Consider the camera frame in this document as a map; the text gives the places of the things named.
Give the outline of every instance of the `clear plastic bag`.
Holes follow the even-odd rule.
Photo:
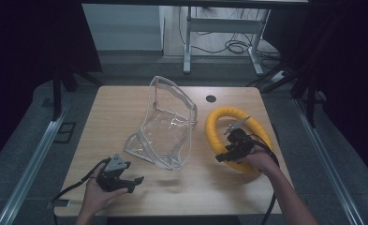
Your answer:
[[[150,84],[142,126],[125,142],[125,151],[167,170],[180,170],[191,151],[196,104],[174,82],[156,76]]]

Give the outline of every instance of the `black round hole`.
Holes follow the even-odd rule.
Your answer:
[[[207,97],[206,97],[206,100],[207,100],[208,102],[213,103],[213,102],[216,102],[216,97],[215,97],[215,96],[207,96]]]

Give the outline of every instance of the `white wall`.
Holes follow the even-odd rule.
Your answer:
[[[83,4],[99,51],[163,49],[163,9],[158,6]]]

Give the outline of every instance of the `gray carpet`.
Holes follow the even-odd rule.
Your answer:
[[[163,76],[178,85],[246,86],[257,77],[249,64],[194,63],[192,73],[183,75],[182,63],[136,62],[103,65],[103,74],[93,74],[106,85],[148,85],[154,76]],[[53,224],[52,210],[47,202],[63,185],[69,163],[75,153],[88,113],[96,96],[97,87],[80,76],[74,100],[64,120],[76,123],[68,143],[52,144],[49,154],[37,175],[14,224]],[[291,83],[275,91],[262,94],[266,109],[274,125],[291,179],[320,224],[349,224],[330,181],[321,167],[289,95]],[[0,154],[0,213],[26,164],[36,149],[52,118],[52,84],[40,85],[25,117]],[[327,116],[316,107],[316,129],[326,145],[331,159],[355,203],[365,224],[368,224],[368,169]],[[64,135],[55,140],[63,141]],[[240,215],[242,225],[259,224],[263,215]],[[75,218],[59,218],[61,224],[74,224]],[[105,224],[98,217],[95,224]],[[271,215],[268,224],[285,224],[281,215]]]

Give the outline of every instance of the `yellow tube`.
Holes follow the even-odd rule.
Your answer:
[[[237,120],[243,120],[245,117],[248,116],[247,113],[242,111],[241,109],[235,107],[221,107],[218,108],[208,115],[205,124],[205,132],[206,138],[209,145],[212,147],[213,151],[219,155],[226,153],[228,150],[225,145],[222,144],[221,140],[216,133],[216,121],[224,116],[230,116]],[[272,141],[269,137],[268,133],[262,127],[262,125],[253,117],[250,117],[246,122],[245,125],[250,128],[256,135],[259,136],[272,150]],[[225,162],[231,168],[243,172],[243,173],[259,173],[259,171],[248,165],[248,164],[237,164],[235,162]]]

